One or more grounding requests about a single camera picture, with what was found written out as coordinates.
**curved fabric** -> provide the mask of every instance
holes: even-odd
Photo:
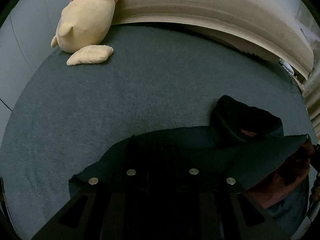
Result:
[[[288,62],[305,79],[313,52],[278,0],[119,0],[113,24],[173,22],[236,35]]]

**beige curtain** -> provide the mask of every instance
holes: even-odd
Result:
[[[317,139],[320,141],[320,28],[302,2],[296,20],[314,53],[313,70],[308,80],[303,82],[303,97]]]

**screw head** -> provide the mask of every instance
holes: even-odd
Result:
[[[129,176],[136,175],[136,173],[137,173],[137,171],[134,169],[127,170],[127,175],[129,175]]]
[[[230,185],[234,185],[236,183],[236,180],[234,178],[227,178],[227,183]]]
[[[97,178],[91,178],[91,179],[89,179],[89,184],[90,185],[96,185],[97,183],[98,183],[98,179]]]
[[[191,175],[197,175],[197,174],[199,173],[199,171],[198,171],[197,169],[190,169],[190,170],[189,170],[189,173],[190,173]]]

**gray rug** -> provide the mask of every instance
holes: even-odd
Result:
[[[13,109],[0,176],[23,239],[69,200],[68,179],[111,145],[148,131],[208,125],[224,94],[280,117],[285,135],[308,133],[316,143],[303,98],[278,64],[166,25],[113,26],[103,44],[115,51],[97,65],[68,67],[70,54],[57,49]]]

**dark clothing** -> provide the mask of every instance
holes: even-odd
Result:
[[[144,176],[150,194],[176,191],[191,168],[212,178],[233,177],[249,189],[307,139],[308,135],[285,137],[280,118],[223,96],[212,111],[210,126],[158,130],[116,143],[97,163],[69,180],[70,196],[92,177],[110,191],[122,191],[129,169]],[[292,236],[307,203],[308,178],[268,211]]]

